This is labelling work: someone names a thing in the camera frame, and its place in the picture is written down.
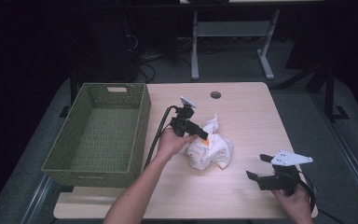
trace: white cloth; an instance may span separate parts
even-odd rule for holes
[[[197,138],[188,145],[186,154],[191,167],[205,170],[214,162],[222,169],[228,166],[234,147],[225,137],[214,133],[218,126],[217,115],[214,115],[214,119],[207,121],[202,128],[208,133],[207,140]]]

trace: green woven basket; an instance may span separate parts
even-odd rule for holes
[[[145,84],[85,83],[42,171],[65,186],[126,188],[142,170]]]

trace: human hand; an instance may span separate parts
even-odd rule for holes
[[[196,135],[189,135],[185,137],[178,137],[173,132],[172,128],[165,129],[158,142],[158,156],[163,157],[167,161],[171,157],[178,153],[185,144],[190,143],[196,140],[198,137]]]
[[[303,187],[297,185],[295,193],[289,197],[285,196],[280,190],[272,190],[271,192],[280,202],[287,216],[295,223],[313,223],[310,215],[310,197]]]

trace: table top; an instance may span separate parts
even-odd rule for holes
[[[212,164],[204,171],[190,167],[182,150],[167,164],[144,218],[151,219],[246,219],[286,217],[271,192],[260,190],[246,170],[272,175],[272,166],[259,154],[274,156],[280,149],[293,151],[277,108],[266,84],[188,83],[149,84],[152,106],[145,141],[144,162],[167,107],[181,106],[180,96],[197,105],[190,119],[200,127],[217,114],[219,128],[234,146],[229,166]],[[211,97],[221,93],[220,99]],[[172,112],[168,118],[175,117]],[[75,187],[57,201],[57,218],[104,218],[123,189]],[[315,208],[312,216],[316,217]]]

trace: black cable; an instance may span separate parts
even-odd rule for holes
[[[50,221],[49,224],[54,224],[57,220],[58,220],[58,219],[55,217],[54,219],[52,219],[52,220]]]
[[[298,172],[301,173],[303,176],[305,176],[305,178],[307,179],[307,182],[310,183],[310,188],[312,189],[313,194],[315,194],[313,184],[312,184],[312,181],[310,181],[310,178],[306,174],[302,173],[301,171],[298,171]]]
[[[160,122],[160,124],[159,124],[159,126],[158,126],[158,129],[157,129],[157,132],[156,132],[156,136],[155,136],[155,138],[153,139],[152,146],[150,147],[149,154],[147,155],[147,159],[146,159],[146,162],[145,162],[144,169],[146,168],[146,166],[150,163],[150,161],[151,161],[151,159],[152,159],[153,152],[154,152],[154,148],[156,147],[156,143],[157,143],[159,137],[161,136],[161,133],[162,133],[162,130],[163,130],[163,126],[164,126],[165,120],[167,119],[168,115],[170,114],[170,112],[171,112],[171,110],[172,110],[173,108],[178,109],[177,106],[171,105],[171,106],[168,107],[167,110],[165,111],[164,116],[162,116],[161,122]]]
[[[301,173],[303,176],[306,177],[306,179],[310,182],[310,186],[308,186],[304,181],[300,180],[300,181],[297,181],[297,184],[299,184],[301,187],[303,187],[308,193],[309,193],[309,196],[310,196],[310,212],[312,213],[313,209],[314,209],[314,206],[315,206],[315,194],[314,194],[314,191],[313,191],[313,185],[312,185],[312,182],[310,181],[310,178],[305,175],[303,172],[301,171],[298,171],[299,173]],[[289,178],[292,178],[294,180],[296,180],[296,178],[294,178],[293,176],[289,175],[289,174],[286,174],[286,173],[280,173],[281,175],[285,175]],[[337,223],[341,223],[341,224],[344,224],[343,221],[341,221],[340,219],[328,214],[327,212],[325,212],[324,210],[320,209],[318,207],[318,211],[320,211],[322,214],[325,214],[326,216],[332,218],[333,220],[335,220]]]
[[[141,63],[140,65],[146,66],[146,67],[150,68],[153,71],[152,77],[150,79],[148,79],[146,73],[143,70],[141,70],[143,72],[143,75],[145,75],[146,83],[150,83],[150,82],[154,81],[154,78],[156,77],[156,69],[153,66],[149,65],[149,64]]]
[[[337,223],[344,224],[344,222],[343,222],[343,221],[341,221],[341,220],[339,220],[338,218],[333,217],[332,215],[330,215],[330,214],[326,213],[324,210],[322,210],[322,209],[318,208],[318,211],[319,211],[319,212],[321,212],[321,213],[323,213],[323,214],[325,214],[326,216],[330,217],[331,219],[335,220]]]

